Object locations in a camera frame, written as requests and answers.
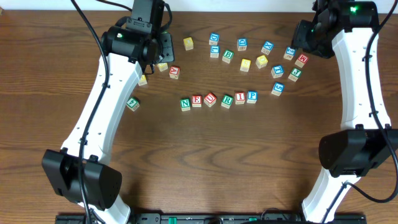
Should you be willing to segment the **green R block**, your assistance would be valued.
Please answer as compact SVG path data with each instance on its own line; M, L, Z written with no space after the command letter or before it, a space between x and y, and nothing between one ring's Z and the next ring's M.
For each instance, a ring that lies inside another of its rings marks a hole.
M232 96L225 95L221 101L221 106L226 109L230 109L231 105L233 104L233 100L234 98Z

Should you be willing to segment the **blue P block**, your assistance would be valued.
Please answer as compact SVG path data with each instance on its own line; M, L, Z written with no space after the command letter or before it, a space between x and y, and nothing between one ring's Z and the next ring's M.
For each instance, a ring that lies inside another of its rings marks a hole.
M253 103L255 104L258 99L258 92L256 91L248 91L247 92L247 100L246 103Z

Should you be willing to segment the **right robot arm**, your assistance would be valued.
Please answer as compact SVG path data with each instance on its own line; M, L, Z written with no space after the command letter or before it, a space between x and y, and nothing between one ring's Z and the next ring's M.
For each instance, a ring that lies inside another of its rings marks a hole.
M292 47L322 58L335 57L343 112L339 132L321 138L322 169L302 201L306 222L331 223L345 195L386 159L397 159L392 127L381 91L377 42L385 21L372 1L316 0L312 21L300 21Z

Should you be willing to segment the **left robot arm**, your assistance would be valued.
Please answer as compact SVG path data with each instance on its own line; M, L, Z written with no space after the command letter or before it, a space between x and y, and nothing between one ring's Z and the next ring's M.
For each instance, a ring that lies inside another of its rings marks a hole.
M59 151L47 150L42 167L54 192L85 210L75 223L127 223L131 214L119 194L122 175L109 165L114 136L131 93L146 68L175 59L170 6L162 0L135 1L131 15L94 37L101 56L85 107Z

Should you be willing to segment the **green N block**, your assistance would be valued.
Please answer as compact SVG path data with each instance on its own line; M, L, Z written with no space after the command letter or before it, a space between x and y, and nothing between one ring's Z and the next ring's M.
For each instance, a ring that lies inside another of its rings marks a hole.
M182 111L189 111L191 109L191 103L189 98L180 100L180 107Z

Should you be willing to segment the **red U block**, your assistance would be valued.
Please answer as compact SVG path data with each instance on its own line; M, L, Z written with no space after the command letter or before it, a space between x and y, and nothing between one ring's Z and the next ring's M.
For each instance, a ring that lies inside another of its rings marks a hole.
M208 107L212 107L215 103L216 103L216 96L210 92L208 93L205 97L204 97L204 103L208 106Z

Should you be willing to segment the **red I block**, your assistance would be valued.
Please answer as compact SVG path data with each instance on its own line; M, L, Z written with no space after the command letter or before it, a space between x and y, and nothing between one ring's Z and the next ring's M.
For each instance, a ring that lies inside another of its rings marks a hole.
M242 105L246 102L246 95L245 92L236 92L234 96L235 104Z

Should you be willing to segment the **red E block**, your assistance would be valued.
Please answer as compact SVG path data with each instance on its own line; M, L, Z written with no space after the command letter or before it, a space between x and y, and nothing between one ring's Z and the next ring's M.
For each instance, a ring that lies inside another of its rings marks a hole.
M201 95L193 95L192 96L192 106L194 108L202 107L202 96Z

